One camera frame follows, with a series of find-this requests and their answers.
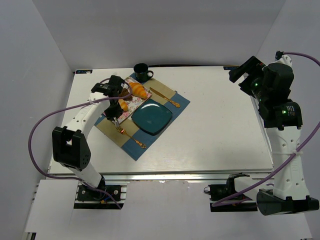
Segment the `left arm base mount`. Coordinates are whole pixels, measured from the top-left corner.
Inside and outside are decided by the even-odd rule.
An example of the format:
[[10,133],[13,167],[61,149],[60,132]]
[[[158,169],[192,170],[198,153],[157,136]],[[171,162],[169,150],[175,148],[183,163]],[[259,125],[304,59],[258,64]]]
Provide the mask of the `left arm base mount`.
[[[125,199],[127,187],[125,185],[106,185],[105,192],[113,197],[117,202]],[[93,202],[104,200],[105,202],[113,202],[113,200],[106,193],[92,190],[87,186],[81,184],[78,187],[76,200],[79,202]]]

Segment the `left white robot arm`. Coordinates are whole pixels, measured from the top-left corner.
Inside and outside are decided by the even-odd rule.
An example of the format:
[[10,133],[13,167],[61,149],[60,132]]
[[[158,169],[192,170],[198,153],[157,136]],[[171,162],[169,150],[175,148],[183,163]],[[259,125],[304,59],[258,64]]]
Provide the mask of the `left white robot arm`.
[[125,80],[112,75],[107,83],[96,83],[91,89],[88,105],[81,107],[77,115],[63,127],[52,131],[53,159],[71,170],[78,178],[94,189],[105,190],[105,180],[90,163],[91,151],[88,135],[98,118],[105,114],[111,122],[117,122],[123,110],[118,97]]

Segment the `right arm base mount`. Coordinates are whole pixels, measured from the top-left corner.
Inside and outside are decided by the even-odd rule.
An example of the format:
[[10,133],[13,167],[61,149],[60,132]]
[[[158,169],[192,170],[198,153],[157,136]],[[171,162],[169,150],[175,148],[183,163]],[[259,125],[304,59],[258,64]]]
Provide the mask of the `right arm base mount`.
[[[209,199],[212,202],[217,202],[235,193],[233,190],[228,190],[226,184],[210,184],[203,189],[203,192],[209,195]],[[250,201],[251,199],[242,194],[230,200],[225,200],[225,202],[239,202],[242,200]]]

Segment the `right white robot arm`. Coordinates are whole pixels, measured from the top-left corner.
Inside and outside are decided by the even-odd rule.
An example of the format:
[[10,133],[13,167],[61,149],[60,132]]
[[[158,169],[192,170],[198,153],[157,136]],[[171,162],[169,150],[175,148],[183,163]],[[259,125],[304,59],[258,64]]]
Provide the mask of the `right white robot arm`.
[[254,201],[264,216],[319,210],[319,200],[310,196],[305,182],[301,149],[320,127],[317,125],[305,141],[300,141],[302,111],[289,98],[294,81],[290,53],[277,51],[275,61],[269,64],[251,56],[229,72],[229,80],[235,83],[242,75],[247,76],[239,84],[240,90],[258,102],[258,113],[271,147],[273,171],[258,182],[247,174],[232,175],[228,182],[234,189],[212,206],[228,205],[243,195]]

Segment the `metal tongs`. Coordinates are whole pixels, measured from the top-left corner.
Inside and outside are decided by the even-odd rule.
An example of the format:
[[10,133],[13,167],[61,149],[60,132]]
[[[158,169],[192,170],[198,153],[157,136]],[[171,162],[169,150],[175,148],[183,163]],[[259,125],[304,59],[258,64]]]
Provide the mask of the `metal tongs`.
[[114,125],[115,125],[115,127],[116,127],[117,129],[120,129],[120,128],[121,128],[121,127],[120,127],[120,124],[119,124],[119,120],[118,120],[116,117],[113,118],[113,122],[114,122]]

